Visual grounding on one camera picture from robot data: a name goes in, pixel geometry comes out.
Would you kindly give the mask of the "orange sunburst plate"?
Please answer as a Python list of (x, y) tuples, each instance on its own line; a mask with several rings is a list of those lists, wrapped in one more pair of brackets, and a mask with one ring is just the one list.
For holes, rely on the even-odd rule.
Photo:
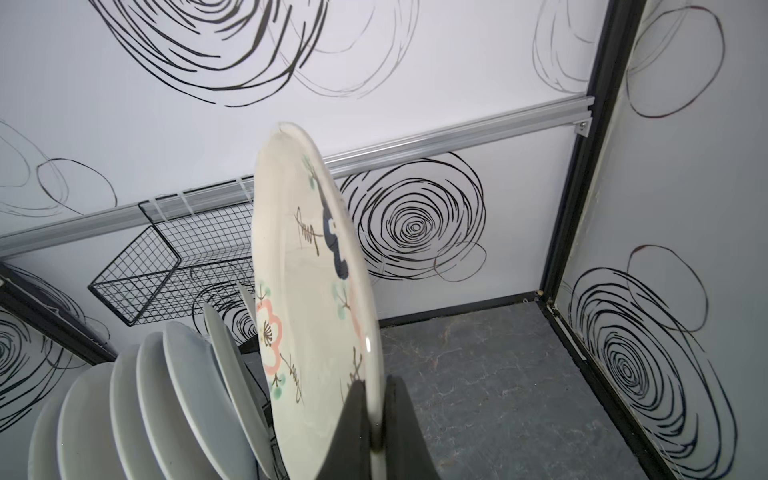
[(28, 454), (29, 480), (60, 480), (57, 460), (57, 429), (66, 393), (51, 394), (34, 425)]
[(69, 388), (57, 426), (63, 479), (124, 479), (111, 425), (109, 389), (114, 364), (95, 365)]

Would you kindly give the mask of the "orange sunburst plate front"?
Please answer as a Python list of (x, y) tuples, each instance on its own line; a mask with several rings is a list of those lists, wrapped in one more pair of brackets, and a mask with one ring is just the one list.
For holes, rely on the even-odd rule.
[(111, 425), (109, 389), (114, 364), (95, 365), (69, 388), (57, 426), (63, 479), (124, 479)]

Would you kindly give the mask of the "black wire dish rack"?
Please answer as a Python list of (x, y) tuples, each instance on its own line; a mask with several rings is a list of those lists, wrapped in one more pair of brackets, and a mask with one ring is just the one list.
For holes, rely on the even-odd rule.
[(270, 439), (270, 448), (274, 458), (273, 479), (289, 479), (289, 475), (282, 459), (274, 428), (273, 412), (269, 395), (267, 378), (262, 369), (260, 347), (258, 337), (254, 336), (238, 347), (245, 363), (246, 373), (255, 383), (255, 400), (262, 418), (266, 424)]

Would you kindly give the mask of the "white plate red characters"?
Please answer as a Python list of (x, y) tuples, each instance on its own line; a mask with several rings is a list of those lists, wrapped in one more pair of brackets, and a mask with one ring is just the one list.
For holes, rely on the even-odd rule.
[(114, 362), (109, 404), (113, 437), (127, 479), (164, 479), (144, 426), (137, 387), (139, 346), (123, 350)]

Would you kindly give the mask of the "cream plate with cat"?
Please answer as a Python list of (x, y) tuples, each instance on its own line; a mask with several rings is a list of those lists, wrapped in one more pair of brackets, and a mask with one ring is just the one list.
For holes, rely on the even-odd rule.
[(385, 373), (368, 270), (309, 134), (283, 122), (262, 146), (251, 222), (255, 324), (288, 475), (313, 479), (352, 384), (382, 433)]

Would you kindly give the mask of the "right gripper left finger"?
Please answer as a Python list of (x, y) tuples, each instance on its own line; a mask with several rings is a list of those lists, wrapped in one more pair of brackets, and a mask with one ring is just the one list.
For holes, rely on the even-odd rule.
[(317, 480), (371, 479), (371, 425), (365, 383), (354, 381)]

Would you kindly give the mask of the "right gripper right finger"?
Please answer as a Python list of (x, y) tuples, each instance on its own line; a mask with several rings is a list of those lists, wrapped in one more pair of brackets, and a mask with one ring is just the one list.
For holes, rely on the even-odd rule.
[(383, 415), (387, 479), (439, 479), (406, 384), (389, 375)]

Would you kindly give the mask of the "orange sunburst plate back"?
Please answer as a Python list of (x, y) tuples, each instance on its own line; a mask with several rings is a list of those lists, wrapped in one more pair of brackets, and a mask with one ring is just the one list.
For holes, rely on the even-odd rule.
[(57, 429), (66, 393), (51, 394), (34, 425), (28, 454), (29, 480), (60, 480), (57, 460)]

